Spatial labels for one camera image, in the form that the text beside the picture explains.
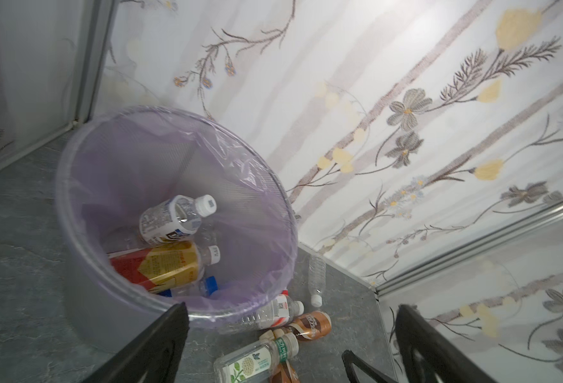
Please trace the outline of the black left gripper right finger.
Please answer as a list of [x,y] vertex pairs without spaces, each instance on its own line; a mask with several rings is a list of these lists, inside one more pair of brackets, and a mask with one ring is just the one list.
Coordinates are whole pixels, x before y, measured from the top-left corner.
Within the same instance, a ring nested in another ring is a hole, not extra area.
[[396,340],[410,382],[487,382],[488,374],[463,355],[411,306],[396,314]]

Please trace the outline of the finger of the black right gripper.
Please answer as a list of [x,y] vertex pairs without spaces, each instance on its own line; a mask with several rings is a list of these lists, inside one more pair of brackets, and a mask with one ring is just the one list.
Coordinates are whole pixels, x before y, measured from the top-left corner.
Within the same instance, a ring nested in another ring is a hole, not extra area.
[[345,373],[350,383],[360,383],[357,371],[361,371],[376,383],[397,383],[390,376],[385,375],[380,370],[375,369],[356,354],[347,349],[342,353],[342,362],[345,367]]

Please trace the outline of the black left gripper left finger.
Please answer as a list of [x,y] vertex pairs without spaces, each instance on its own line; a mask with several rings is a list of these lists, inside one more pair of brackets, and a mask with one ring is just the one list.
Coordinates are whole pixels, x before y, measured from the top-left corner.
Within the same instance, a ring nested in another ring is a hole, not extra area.
[[176,304],[85,381],[173,382],[189,329],[186,305]]

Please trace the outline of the clear water bottle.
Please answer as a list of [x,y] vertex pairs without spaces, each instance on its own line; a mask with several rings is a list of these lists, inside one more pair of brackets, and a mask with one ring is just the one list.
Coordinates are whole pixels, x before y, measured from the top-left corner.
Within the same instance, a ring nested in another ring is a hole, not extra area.
[[238,334],[248,331],[269,330],[283,327],[296,317],[304,314],[303,302],[293,300],[288,291],[261,307],[254,313],[239,319],[238,322],[224,325],[218,329],[219,334]]

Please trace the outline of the yellow label tea bottle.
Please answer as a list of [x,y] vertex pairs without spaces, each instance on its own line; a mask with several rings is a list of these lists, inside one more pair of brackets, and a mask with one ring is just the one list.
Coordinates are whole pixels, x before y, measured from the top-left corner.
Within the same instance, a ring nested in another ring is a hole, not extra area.
[[115,271],[129,282],[157,294],[200,281],[206,268],[221,260],[221,250],[216,245],[181,241],[113,252],[109,260]]

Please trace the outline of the crushed clear bottle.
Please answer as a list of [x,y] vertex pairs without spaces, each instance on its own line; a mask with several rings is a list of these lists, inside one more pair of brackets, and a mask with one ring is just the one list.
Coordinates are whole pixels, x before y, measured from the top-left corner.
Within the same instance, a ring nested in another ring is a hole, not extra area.
[[298,352],[298,340],[292,333],[274,340],[259,340],[217,359],[214,362],[215,381],[267,381],[274,376],[276,368],[296,357]]

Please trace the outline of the grey label small bottle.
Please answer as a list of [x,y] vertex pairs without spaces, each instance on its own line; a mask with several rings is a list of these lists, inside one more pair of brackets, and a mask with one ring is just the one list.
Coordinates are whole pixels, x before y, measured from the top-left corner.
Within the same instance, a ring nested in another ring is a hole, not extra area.
[[139,217],[139,234],[152,247],[181,241],[197,233],[203,219],[217,212],[217,202],[211,195],[198,198],[175,196]]

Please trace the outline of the purple lined trash bin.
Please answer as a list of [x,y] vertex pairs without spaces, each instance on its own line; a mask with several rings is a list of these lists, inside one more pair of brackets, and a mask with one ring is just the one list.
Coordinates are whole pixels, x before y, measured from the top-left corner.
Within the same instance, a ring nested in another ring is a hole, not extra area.
[[[219,289],[167,298],[128,282],[102,247],[149,207],[211,195]],[[294,277],[297,226],[274,171],[244,140],[195,113],[138,106],[100,116],[67,143],[56,172],[56,213],[69,249],[65,305],[88,344],[115,353],[176,303],[192,327],[214,329],[256,311]]]

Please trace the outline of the brown tea bottle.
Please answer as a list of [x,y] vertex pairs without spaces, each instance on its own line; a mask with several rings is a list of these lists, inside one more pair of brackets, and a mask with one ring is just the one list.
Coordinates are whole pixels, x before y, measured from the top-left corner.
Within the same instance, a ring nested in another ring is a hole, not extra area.
[[293,334],[299,342],[313,342],[329,335],[332,327],[326,312],[314,311],[297,317],[280,330],[284,334]]

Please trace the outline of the upright clear small bottle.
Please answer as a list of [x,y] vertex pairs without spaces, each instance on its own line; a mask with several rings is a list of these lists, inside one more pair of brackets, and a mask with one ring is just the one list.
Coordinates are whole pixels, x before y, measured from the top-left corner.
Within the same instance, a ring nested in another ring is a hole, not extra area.
[[309,261],[308,285],[313,307],[321,307],[326,288],[326,261],[321,255],[311,255]]

